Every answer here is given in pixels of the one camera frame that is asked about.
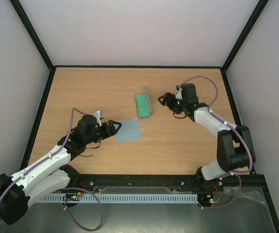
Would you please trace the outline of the blue cleaning cloth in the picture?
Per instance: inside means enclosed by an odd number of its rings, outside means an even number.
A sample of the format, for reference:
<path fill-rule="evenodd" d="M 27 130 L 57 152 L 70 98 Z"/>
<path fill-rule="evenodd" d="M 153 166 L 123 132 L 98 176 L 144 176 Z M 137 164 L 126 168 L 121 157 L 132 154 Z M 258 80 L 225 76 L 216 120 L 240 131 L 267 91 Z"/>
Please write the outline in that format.
<path fill-rule="evenodd" d="M 138 118 L 128 118 L 119 120 L 122 127 L 116 134 L 116 141 L 119 143 L 140 140 L 142 138 L 141 128 Z"/>

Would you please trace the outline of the grey leather glasses case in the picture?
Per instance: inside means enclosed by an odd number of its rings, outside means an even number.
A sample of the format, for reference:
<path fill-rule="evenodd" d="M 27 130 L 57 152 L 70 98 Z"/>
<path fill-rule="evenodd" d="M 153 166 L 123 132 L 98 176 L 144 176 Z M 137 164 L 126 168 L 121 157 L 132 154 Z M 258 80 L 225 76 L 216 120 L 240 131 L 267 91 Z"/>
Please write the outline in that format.
<path fill-rule="evenodd" d="M 152 116 L 152 104 L 148 87 L 145 87 L 144 93 L 135 95 L 135 103 L 138 118 L 148 118 Z"/>

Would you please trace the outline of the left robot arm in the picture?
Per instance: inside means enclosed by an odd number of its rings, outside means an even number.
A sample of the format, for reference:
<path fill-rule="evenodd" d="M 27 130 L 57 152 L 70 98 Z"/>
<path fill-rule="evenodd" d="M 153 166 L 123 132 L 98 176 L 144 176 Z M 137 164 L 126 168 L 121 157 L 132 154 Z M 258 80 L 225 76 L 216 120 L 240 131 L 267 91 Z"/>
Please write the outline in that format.
<path fill-rule="evenodd" d="M 46 155 L 30 166 L 8 176 L 0 175 L 0 221 L 11 225 L 44 196 L 64 188 L 75 188 L 79 172 L 69 162 L 81 155 L 86 146 L 114 136 L 122 123 L 101 123 L 96 114 L 83 115 Z"/>

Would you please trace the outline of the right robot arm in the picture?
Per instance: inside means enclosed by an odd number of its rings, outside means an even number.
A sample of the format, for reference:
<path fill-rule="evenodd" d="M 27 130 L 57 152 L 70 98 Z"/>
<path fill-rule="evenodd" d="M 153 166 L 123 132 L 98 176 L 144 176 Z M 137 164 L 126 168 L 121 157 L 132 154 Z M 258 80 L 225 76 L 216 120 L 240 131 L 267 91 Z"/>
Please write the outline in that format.
<path fill-rule="evenodd" d="M 173 115 L 183 113 L 217 138 L 216 159 L 197 169 L 195 184 L 198 189 L 208 189 L 213 180 L 233 175 L 239 168 L 247 167 L 250 172 L 255 154 L 249 128 L 229 123 L 217 115 L 211 105 L 199 102 L 193 83 L 181 84 L 176 90 L 176 94 L 166 92 L 158 97 L 158 102 L 167 106 Z"/>

